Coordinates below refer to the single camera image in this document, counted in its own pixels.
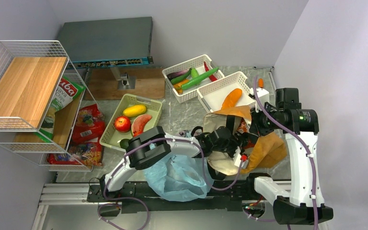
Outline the yellow toy lemon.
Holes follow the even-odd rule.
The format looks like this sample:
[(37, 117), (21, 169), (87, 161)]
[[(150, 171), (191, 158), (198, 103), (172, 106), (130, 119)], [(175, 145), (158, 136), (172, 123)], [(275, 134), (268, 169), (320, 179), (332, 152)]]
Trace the yellow toy lemon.
[(126, 108), (123, 111), (123, 115), (127, 117), (137, 117), (139, 115), (145, 114), (147, 111), (147, 107), (142, 104), (137, 104), (131, 107)]

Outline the orange toy carrot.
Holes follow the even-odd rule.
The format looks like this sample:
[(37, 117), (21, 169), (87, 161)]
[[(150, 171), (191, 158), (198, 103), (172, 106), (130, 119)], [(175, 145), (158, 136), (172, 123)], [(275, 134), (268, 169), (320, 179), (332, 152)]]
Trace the orange toy carrot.
[(242, 89), (236, 88), (233, 91), (231, 91), (226, 98), (224, 99), (221, 109), (227, 109), (235, 107), (237, 102), (242, 97)]

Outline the green toy vegetable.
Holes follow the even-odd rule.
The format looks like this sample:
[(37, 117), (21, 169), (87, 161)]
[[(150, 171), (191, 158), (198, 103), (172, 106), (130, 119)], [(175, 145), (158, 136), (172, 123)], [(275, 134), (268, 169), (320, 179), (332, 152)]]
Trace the green toy vegetable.
[(192, 68), (190, 68), (186, 73), (184, 73), (183, 75), (180, 75), (176, 78), (171, 79), (171, 84), (175, 85), (178, 84), (179, 82), (185, 80), (190, 74), (191, 74)]

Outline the yellow canvas tote bag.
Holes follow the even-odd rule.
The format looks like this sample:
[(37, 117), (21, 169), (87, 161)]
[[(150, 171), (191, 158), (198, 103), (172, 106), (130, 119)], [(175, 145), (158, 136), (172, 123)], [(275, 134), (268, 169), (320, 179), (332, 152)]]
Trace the yellow canvas tote bag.
[[(247, 126), (251, 123), (249, 106), (221, 109), (204, 116), (202, 130), (211, 133), (217, 128), (225, 126), (235, 134), (242, 119), (246, 121)], [(245, 154), (249, 155), (249, 163), (246, 169), (241, 169), (240, 174), (248, 174), (257, 168), (272, 168), (287, 156), (286, 145), (276, 133), (270, 133), (263, 137), (252, 134), (249, 140), (250, 148), (241, 148)], [(234, 166), (233, 158), (222, 152), (213, 152), (207, 157), (207, 168), (215, 180), (235, 176), (238, 172)]]

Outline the dark green toy avocado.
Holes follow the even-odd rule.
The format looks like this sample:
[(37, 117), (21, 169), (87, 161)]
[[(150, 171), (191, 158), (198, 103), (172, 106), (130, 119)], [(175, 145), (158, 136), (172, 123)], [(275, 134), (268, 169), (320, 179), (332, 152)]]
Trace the dark green toy avocado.
[(120, 140), (119, 145), (122, 149), (126, 150), (129, 147), (129, 139), (125, 138)]

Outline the toy watermelon slice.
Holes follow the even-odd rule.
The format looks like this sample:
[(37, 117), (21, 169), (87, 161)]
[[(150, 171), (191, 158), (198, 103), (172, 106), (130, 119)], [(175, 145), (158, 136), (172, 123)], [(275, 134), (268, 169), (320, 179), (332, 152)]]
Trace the toy watermelon slice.
[(136, 117), (131, 124), (131, 134), (136, 137), (144, 132), (145, 125), (152, 119), (152, 115), (143, 114)]

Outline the red toy apple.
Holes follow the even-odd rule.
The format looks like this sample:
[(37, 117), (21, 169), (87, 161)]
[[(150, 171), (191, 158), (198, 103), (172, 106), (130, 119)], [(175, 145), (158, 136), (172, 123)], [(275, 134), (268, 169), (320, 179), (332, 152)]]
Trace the red toy apple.
[(131, 130), (131, 121), (127, 116), (119, 116), (114, 121), (114, 128), (121, 133), (127, 133)]

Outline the blue printed plastic grocery bag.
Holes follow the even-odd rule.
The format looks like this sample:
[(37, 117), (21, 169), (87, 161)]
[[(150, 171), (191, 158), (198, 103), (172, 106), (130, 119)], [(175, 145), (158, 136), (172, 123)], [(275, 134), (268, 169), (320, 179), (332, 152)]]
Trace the blue printed plastic grocery bag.
[(214, 181), (206, 162), (184, 155), (169, 154), (143, 173), (149, 187), (168, 201), (204, 199)]

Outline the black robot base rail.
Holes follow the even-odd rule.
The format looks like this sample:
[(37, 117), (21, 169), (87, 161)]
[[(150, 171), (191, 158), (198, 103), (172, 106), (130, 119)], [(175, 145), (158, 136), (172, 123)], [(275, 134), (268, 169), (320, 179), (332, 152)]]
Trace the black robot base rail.
[[(109, 198), (135, 197), (142, 200), (149, 211), (191, 211), (191, 210), (215, 210), (242, 211), (243, 207), (256, 202), (261, 196), (252, 190), (251, 181), (239, 180), (230, 189), (216, 191), (211, 189), (206, 198), (196, 199), (188, 202), (167, 201), (158, 196), (147, 182), (126, 182), (122, 189), (109, 192)], [(91, 203), (111, 202), (106, 200), (101, 191), (100, 184), (89, 186), (87, 201)], [(146, 211), (145, 207), (132, 200), (119, 201), (122, 214), (132, 214)]]

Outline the green cassava chips bag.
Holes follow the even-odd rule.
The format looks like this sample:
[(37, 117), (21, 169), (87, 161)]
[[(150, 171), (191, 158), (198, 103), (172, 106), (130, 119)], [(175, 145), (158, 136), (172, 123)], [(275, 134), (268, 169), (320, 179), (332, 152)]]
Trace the green cassava chips bag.
[(48, 112), (39, 129), (38, 136), (43, 142), (50, 142), (53, 139), (55, 113), (65, 108), (69, 103), (76, 99), (86, 87), (71, 81), (66, 77), (62, 77), (54, 93)]

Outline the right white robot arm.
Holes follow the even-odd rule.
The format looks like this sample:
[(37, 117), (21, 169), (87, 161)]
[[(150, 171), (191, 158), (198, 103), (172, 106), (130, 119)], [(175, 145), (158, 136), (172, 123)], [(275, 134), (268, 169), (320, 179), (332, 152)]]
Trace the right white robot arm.
[(249, 131), (263, 138), (276, 129), (282, 130), (290, 158), (291, 188), (286, 191), (269, 176), (254, 176), (245, 185), (251, 199), (262, 195), (272, 206), (280, 225), (312, 225), (332, 220), (334, 210), (326, 206), (317, 169), (319, 119), (315, 110), (303, 109), (297, 88), (276, 90), (276, 103), (271, 105), (269, 93), (257, 87), (249, 96), (256, 100), (251, 109)]

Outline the long green toy pepper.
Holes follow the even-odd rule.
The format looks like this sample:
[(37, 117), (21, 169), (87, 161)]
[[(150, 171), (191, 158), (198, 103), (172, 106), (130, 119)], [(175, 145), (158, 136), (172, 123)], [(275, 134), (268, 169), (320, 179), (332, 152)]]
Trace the long green toy pepper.
[(198, 84), (200, 84), (203, 80), (209, 78), (210, 75), (213, 75), (215, 72), (219, 70), (219, 67), (213, 68), (203, 74), (199, 75), (196, 79), (190, 80), (187, 84), (183, 85), (183, 89), (187, 88), (190, 89)]

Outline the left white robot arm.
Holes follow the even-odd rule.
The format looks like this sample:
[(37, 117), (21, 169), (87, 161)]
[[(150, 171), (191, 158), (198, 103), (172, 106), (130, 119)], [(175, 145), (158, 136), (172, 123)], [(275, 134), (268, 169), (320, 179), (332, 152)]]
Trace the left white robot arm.
[(128, 141), (121, 161), (100, 178), (99, 194), (106, 201), (115, 200), (119, 190), (136, 171), (153, 166), (169, 153), (201, 159), (213, 152), (234, 156), (246, 144), (246, 138), (240, 133), (224, 126), (190, 138), (168, 134), (161, 126), (156, 126)]

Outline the orange snack packet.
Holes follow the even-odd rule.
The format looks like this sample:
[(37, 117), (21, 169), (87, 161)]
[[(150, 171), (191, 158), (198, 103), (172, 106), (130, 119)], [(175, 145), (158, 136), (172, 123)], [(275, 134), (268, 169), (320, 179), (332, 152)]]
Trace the orange snack packet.
[(248, 133), (249, 129), (247, 126), (247, 123), (244, 119), (241, 120), (238, 128), (237, 128), (237, 133), (240, 136), (240, 140), (242, 141), (242, 148), (243, 149), (248, 149), (250, 148), (250, 140), (249, 140), (249, 133)]

